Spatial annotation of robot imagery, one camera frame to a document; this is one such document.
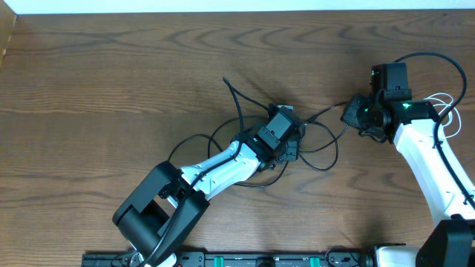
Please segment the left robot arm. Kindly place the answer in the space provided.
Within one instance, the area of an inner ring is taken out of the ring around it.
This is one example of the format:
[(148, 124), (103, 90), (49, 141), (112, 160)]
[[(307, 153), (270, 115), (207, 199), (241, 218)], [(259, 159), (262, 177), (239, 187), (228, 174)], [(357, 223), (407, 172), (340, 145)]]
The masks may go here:
[(269, 121), (256, 133), (242, 131), (229, 147), (181, 168), (156, 165), (115, 211), (112, 221), (141, 256), (140, 266), (172, 266), (211, 198), (296, 154), (303, 120), (287, 106), (270, 106)]

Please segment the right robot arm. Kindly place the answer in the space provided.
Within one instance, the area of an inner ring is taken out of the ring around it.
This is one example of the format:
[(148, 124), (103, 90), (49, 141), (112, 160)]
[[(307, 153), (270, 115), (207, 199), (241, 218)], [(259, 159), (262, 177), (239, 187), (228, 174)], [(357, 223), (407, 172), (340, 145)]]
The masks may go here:
[(439, 113), (430, 101), (412, 98), (404, 63), (374, 65), (370, 84), (370, 95), (354, 95), (341, 121), (359, 136), (396, 147), (422, 190), (434, 230), (419, 248), (375, 245), (361, 264), (473, 266), (474, 184), (447, 142)]

